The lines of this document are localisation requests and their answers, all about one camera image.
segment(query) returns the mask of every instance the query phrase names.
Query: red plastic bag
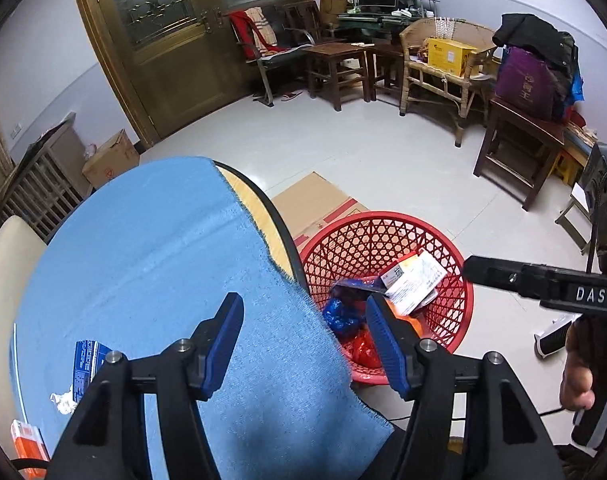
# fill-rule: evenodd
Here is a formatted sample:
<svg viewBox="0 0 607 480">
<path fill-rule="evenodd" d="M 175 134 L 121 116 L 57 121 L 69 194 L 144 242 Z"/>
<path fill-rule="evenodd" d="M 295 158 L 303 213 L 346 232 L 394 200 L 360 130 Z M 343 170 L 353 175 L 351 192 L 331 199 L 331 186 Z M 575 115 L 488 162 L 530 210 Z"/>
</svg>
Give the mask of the red plastic bag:
<svg viewBox="0 0 607 480">
<path fill-rule="evenodd" d="M 375 349 L 370 330 L 360 330 L 352 342 L 352 359 L 367 368 L 381 368 L 381 360 Z"/>
</svg>

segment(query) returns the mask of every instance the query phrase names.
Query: small wooden stool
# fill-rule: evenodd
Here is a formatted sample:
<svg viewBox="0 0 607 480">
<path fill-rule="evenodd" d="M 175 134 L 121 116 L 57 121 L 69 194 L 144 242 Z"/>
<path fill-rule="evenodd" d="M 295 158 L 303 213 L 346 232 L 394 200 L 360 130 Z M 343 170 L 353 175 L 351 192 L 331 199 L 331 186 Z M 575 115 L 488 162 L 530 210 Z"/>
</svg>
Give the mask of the small wooden stool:
<svg viewBox="0 0 607 480">
<path fill-rule="evenodd" d="M 541 186 L 543 186 L 543 183 L 548 177 L 548 174 L 551 172 L 552 165 L 557 159 L 557 155 L 563 149 L 564 126 L 563 124 L 532 118 L 498 97 L 492 99 L 490 107 L 490 120 L 488 121 L 486 136 L 483 138 L 481 150 L 479 151 L 477 164 L 474 167 L 473 173 L 476 176 L 480 176 L 484 163 L 490 162 L 491 165 L 495 168 L 499 168 L 500 171 L 504 171 L 505 173 L 516 177 L 529 189 L 522 205 L 523 209 L 528 211 L 535 201 Z M 517 173 L 517 171 L 507 167 L 506 164 L 497 160 L 490 154 L 492 141 L 495 139 L 495 134 L 504 121 L 537 139 L 547 150 L 545 162 L 531 178 Z"/>
<path fill-rule="evenodd" d="M 574 186 L 580 169 L 581 165 L 565 150 L 562 150 L 561 153 L 557 155 L 557 159 L 554 161 L 550 173 L 558 174 L 566 186 Z"/>
<path fill-rule="evenodd" d="M 366 52 L 368 62 L 368 76 L 370 84 L 370 99 L 377 101 L 377 82 L 383 81 L 383 88 L 379 89 L 391 94 L 398 93 L 401 99 L 401 89 L 403 87 L 403 49 L 401 45 L 376 44 L 369 46 Z M 394 79 L 392 78 L 392 69 L 394 69 Z"/>
<path fill-rule="evenodd" d="M 581 233 L 578 231 L 576 227 L 568 220 L 567 214 L 572 208 L 576 207 L 581 214 L 587 218 L 589 222 L 590 213 L 587 210 L 587 201 L 586 201 L 586 193 L 579 186 L 579 184 L 575 184 L 570 192 L 570 201 L 566 208 L 560 213 L 559 218 L 557 218 L 554 222 L 555 224 L 559 224 L 561 227 L 565 229 L 565 231 L 570 235 L 570 238 L 577 244 L 577 246 L 581 249 L 581 254 L 586 254 L 587 250 L 590 247 L 590 240 L 584 239 Z"/>
<path fill-rule="evenodd" d="M 344 86 L 360 82 L 363 88 L 363 100 L 370 102 L 370 88 L 368 82 L 368 70 L 365 60 L 365 48 L 354 46 L 349 43 L 325 43 L 309 46 L 304 49 L 307 53 L 308 92 L 311 98 L 317 97 L 317 81 L 322 85 L 330 86 L 330 99 L 335 110 L 341 111 L 340 89 Z M 341 66 L 344 59 L 358 59 L 359 68 L 345 68 Z M 352 79 L 343 79 L 347 75 L 358 74 Z"/>
</svg>

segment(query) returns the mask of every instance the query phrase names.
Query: purple bag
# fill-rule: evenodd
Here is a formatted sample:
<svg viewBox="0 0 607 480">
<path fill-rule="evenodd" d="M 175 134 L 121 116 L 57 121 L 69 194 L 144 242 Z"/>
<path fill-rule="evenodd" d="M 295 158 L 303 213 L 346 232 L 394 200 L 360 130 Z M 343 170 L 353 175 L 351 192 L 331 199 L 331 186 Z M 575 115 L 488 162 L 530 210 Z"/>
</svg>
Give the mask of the purple bag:
<svg viewBox="0 0 607 480">
<path fill-rule="evenodd" d="M 555 86 L 546 63 L 515 46 L 505 57 L 495 89 L 497 96 L 534 118 L 550 121 Z"/>
</svg>

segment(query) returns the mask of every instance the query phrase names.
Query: yellow box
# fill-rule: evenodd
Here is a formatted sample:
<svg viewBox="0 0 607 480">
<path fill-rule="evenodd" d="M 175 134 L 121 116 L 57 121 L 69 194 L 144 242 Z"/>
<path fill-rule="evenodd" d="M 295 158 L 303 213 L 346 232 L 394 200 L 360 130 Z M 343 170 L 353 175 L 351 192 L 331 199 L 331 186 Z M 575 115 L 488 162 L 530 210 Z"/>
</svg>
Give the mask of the yellow box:
<svg viewBox="0 0 607 480">
<path fill-rule="evenodd" d="M 443 72 L 461 77 L 465 71 L 468 56 L 474 50 L 477 48 L 459 41 L 430 38 L 427 48 L 427 63 Z M 471 75 L 478 73 L 479 67 L 472 67 Z"/>
</svg>

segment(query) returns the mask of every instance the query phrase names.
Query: door handle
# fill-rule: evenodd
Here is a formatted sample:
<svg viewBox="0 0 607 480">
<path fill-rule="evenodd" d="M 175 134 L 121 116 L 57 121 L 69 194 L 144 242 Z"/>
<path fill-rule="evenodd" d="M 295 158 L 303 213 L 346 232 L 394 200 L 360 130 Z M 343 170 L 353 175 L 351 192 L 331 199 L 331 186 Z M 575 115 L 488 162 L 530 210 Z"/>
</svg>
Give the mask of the door handle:
<svg viewBox="0 0 607 480">
<path fill-rule="evenodd" d="M 204 28 L 206 29 L 207 34 L 213 33 L 213 28 L 210 26 L 210 23 L 208 22 L 208 11 L 207 10 L 201 11 L 201 23 L 204 24 Z"/>
<path fill-rule="evenodd" d="M 219 7 L 215 7 L 213 9 L 213 12 L 215 13 L 215 18 L 217 20 L 217 25 L 219 25 L 219 27 L 223 27 L 224 26 L 224 19 L 222 18 L 222 11 Z"/>
</svg>

